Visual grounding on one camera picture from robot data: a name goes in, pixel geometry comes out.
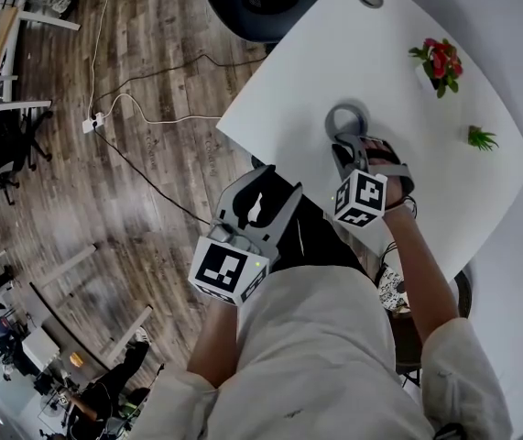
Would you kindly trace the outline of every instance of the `small succulent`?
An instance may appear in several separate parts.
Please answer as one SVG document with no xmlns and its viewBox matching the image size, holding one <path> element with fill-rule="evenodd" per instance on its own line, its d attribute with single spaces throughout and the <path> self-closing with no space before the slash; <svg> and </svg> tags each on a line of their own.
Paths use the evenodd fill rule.
<svg viewBox="0 0 523 440">
<path fill-rule="evenodd" d="M 496 134 L 491 132 L 484 132 L 481 127 L 469 126 L 469 145 L 476 147 L 477 149 L 489 151 L 493 147 L 499 148 L 497 142 L 495 142 L 492 137 L 495 137 Z"/>
<path fill-rule="evenodd" d="M 459 84 L 456 80 L 463 74 L 463 65 L 456 48 L 448 39 L 438 42 L 436 39 L 426 38 L 421 49 L 412 48 L 409 54 L 424 61 L 422 66 L 436 90 L 437 97 L 444 96 L 447 86 L 454 93 L 458 93 Z"/>
</svg>

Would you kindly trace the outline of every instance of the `power strip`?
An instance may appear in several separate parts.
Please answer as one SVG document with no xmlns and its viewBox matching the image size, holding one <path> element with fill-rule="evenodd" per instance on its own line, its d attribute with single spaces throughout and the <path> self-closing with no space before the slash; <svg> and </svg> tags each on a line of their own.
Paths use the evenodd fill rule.
<svg viewBox="0 0 523 440">
<path fill-rule="evenodd" d="M 104 115 L 103 113 L 96 113 L 95 115 L 91 115 L 88 119 L 86 119 L 84 122 L 82 122 L 82 131 L 84 134 L 88 134 L 89 132 L 92 132 L 97 127 L 104 125 Z"/>
</svg>

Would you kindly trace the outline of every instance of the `white shirt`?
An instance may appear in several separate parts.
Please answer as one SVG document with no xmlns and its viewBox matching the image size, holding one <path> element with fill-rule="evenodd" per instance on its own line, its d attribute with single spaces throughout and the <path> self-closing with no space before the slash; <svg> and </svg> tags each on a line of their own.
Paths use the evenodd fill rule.
<svg viewBox="0 0 523 440">
<path fill-rule="evenodd" d="M 423 411 L 402 390 L 387 315 L 355 269 L 271 274 L 239 317 L 236 374 L 216 390 L 163 370 L 134 440 L 432 439 L 448 423 L 470 439 L 511 436 L 496 375 L 465 319 L 424 345 Z"/>
</svg>

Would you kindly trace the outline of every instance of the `white sleeve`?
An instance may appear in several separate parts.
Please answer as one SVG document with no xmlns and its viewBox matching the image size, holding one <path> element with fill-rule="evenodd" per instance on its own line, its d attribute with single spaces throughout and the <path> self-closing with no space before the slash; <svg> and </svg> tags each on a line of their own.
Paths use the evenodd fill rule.
<svg viewBox="0 0 523 440">
<path fill-rule="evenodd" d="M 163 370 L 131 431 L 130 440 L 196 440 L 216 400 L 216 389 L 187 371 Z"/>
<path fill-rule="evenodd" d="M 422 401 L 426 417 L 437 430 L 456 423 L 470 440 L 511 438 L 503 392 L 466 319 L 443 324 L 424 344 Z"/>
</svg>

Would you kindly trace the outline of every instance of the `wooden floor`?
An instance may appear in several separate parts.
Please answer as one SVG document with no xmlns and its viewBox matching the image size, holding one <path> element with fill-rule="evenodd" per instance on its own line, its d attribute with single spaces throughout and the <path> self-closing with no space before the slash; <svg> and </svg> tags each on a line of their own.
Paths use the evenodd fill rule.
<svg viewBox="0 0 523 440">
<path fill-rule="evenodd" d="M 91 64 L 104 0 L 80 0 L 76 33 L 29 24 L 16 73 L 25 99 L 50 98 L 55 115 L 39 143 L 53 154 L 24 170 L 16 205 L 0 198 L 0 246 L 18 272 L 22 297 L 35 281 L 85 246 L 98 251 L 46 292 L 85 342 L 106 354 L 150 304 L 153 349 L 133 385 L 148 384 L 162 362 L 183 365 L 202 325 L 206 299 L 187 282 L 192 251 L 207 229 L 161 198 L 95 134 L 82 133 Z M 208 54 L 225 64 L 256 61 L 263 46 L 223 27 L 204 0 L 109 0 L 96 57 L 96 98 L 131 76 Z M 218 68 L 207 60 L 131 82 L 147 119 L 221 116 L 259 63 Z M 94 112 L 109 110 L 114 94 Z M 213 120 L 149 125 L 123 98 L 105 135 L 166 194 L 204 219 L 222 189 L 250 169 L 249 155 Z"/>
</svg>

